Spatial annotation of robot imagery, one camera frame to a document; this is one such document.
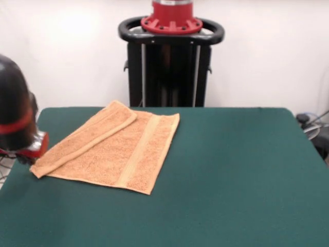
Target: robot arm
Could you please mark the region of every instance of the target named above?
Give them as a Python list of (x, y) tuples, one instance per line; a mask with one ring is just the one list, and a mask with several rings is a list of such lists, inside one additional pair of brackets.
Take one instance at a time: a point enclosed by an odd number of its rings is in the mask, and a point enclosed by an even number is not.
[(38, 105), (20, 68), (0, 55), (0, 156), (33, 164), (47, 150), (48, 134), (38, 130)]

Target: green felt surface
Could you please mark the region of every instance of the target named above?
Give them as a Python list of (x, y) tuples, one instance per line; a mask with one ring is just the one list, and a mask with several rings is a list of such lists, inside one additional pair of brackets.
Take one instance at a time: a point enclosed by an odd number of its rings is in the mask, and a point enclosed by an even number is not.
[[(99, 108), (46, 109), (51, 146)], [(284, 109), (149, 109), (181, 121), (151, 196), (16, 163), (0, 246), (329, 246), (329, 173)]]

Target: metal rod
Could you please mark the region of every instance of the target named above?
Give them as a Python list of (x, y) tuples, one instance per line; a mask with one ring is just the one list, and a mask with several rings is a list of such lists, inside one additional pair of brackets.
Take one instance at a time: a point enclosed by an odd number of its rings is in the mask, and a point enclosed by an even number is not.
[(146, 45), (142, 44), (142, 106), (146, 107)]
[(198, 45), (196, 47), (196, 58), (195, 58), (193, 107), (195, 107), (195, 105), (196, 105), (196, 91), (197, 91), (197, 80), (199, 77), (200, 52), (201, 52), (201, 46)]

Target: red metal flange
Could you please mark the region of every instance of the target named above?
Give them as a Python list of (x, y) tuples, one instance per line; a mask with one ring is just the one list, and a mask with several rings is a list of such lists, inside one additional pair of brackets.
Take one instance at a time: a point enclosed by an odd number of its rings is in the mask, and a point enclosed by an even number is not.
[(153, 13), (141, 20), (144, 29), (161, 34), (191, 34), (202, 29), (193, 17), (193, 0), (153, 0)]

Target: orange towel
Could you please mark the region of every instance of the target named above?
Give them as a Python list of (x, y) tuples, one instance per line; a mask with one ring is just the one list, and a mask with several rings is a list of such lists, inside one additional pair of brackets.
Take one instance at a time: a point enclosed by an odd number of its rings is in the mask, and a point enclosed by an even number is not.
[(132, 111), (113, 101), (30, 168), (45, 175), (151, 194), (179, 114)]

